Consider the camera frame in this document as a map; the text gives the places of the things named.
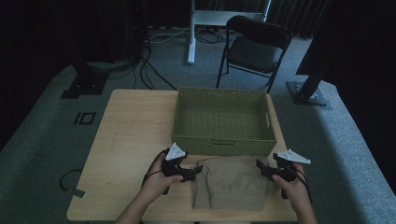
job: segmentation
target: chair seat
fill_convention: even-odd
[[[239,66],[271,73],[281,53],[282,49],[277,47],[259,44],[238,36],[227,53],[227,60]]]

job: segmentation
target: black stand base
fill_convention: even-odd
[[[316,89],[311,97],[305,99],[299,95],[300,88],[304,85],[303,82],[289,81],[286,82],[286,85],[288,86],[293,102],[296,105],[318,105],[320,109],[332,110],[332,106],[329,101],[323,99],[319,89]]]
[[[70,89],[64,91],[61,99],[78,99],[82,95],[100,95],[102,94],[103,88],[106,85],[108,73],[100,73],[96,75],[96,78],[90,82],[90,84],[81,84],[78,76],[76,76]]]

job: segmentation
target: green basket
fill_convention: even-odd
[[[268,156],[276,144],[262,91],[180,88],[171,139],[213,156]]]

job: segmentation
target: folded shirt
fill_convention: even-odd
[[[265,157],[216,157],[198,161],[203,170],[193,182],[194,208],[262,210],[264,197],[279,187],[261,175],[256,159]]]

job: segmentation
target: person's right hand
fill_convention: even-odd
[[[295,162],[293,166],[304,174],[303,166],[300,163]],[[304,180],[304,176],[300,172],[297,172],[297,175]],[[278,175],[273,175],[272,178],[283,190],[286,191],[290,200],[291,208],[296,213],[297,218],[300,221],[299,223],[317,223],[314,210],[309,199],[308,190],[304,183],[301,182],[299,178],[295,178],[295,180],[291,182],[284,180]]]

